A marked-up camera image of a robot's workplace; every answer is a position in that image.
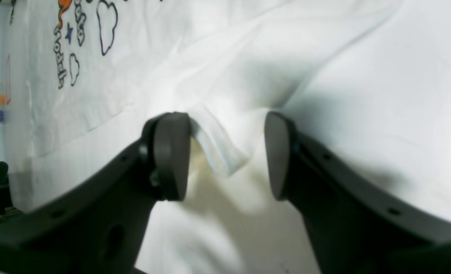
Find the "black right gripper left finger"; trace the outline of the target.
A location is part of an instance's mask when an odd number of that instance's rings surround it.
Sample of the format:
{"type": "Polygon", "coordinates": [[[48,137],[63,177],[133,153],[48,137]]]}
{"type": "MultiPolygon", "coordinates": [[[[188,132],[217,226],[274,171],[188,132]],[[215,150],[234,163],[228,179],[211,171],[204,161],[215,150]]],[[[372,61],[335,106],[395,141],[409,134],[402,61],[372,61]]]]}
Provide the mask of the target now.
{"type": "Polygon", "coordinates": [[[131,274],[158,201],[183,201],[191,120],[165,113],[85,182],[0,223],[0,272],[131,274]]]}

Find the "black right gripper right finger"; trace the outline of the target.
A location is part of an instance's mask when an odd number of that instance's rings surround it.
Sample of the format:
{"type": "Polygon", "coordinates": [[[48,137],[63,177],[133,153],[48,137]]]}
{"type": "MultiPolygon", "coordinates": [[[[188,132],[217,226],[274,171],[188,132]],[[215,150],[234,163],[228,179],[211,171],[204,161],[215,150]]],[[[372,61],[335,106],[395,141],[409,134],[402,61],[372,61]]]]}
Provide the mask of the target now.
{"type": "Polygon", "coordinates": [[[264,141],[272,195],[301,214],[322,274],[451,274],[451,221],[367,182],[281,113],[264,141]]]}

